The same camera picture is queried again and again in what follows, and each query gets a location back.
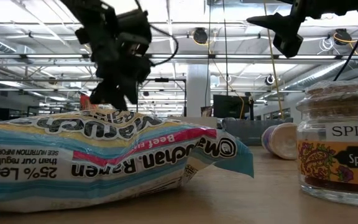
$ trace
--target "ramen noodle package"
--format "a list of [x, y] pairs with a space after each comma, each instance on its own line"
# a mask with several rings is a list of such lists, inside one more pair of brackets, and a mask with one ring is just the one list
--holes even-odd
[[185, 185], [214, 164], [253, 176], [230, 134], [116, 110], [0, 122], [0, 210], [79, 208]]

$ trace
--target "computer monitor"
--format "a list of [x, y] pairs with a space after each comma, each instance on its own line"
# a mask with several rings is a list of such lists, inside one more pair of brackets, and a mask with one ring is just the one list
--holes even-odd
[[[241, 118], [249, 112], [249, 98], [241, 97], [244, 100], [244, 109]], [[214, 117], [216, 118], [240, 118], [242, 101], [238, 96], [214, 95]]]

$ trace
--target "table surface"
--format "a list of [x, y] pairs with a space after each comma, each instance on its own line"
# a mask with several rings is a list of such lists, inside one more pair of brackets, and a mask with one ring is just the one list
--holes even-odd
[[0, 223], [358, 223], [358, 207], [301, 192], [295, 161], [252, 152], [254, 179], [210, 166], [180, 189], [76, 210], [0, 213]]

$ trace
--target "spice jar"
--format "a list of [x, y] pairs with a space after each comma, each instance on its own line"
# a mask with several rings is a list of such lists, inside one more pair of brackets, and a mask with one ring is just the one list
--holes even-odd
[[358, 205], [358, 82], [319, 82], [296, 108], [301, 189]]

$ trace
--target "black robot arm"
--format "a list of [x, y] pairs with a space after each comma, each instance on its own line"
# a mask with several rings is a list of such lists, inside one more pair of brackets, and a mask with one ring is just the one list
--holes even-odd
[[110, 103], [126, 110], [124, 96], [137, 103], [137, 83], [150, 73], [153, 63], [145, 57], [152, 41], [147, 11], [140, 9], [116, 15], [100, 0], [61, 0], [83, 28], [75, 34], [80, 44], [89, 44], [96, 76], [103, 81], [92, 91], [92, 104]]
[[335, 13], [343, 16], [348, 11], [358, 11], [358, 0], [279, 0], [292, 4], [291, 13], [282, 16], [276, 13], [271, 16], [248, 18], [247, 22], [273, 30], [276, 34], [274, 46], [286, 57], [298, 54], [303, 38], [298, 35], [301, 23], [306, 17], [320, 19], [322, 14]]

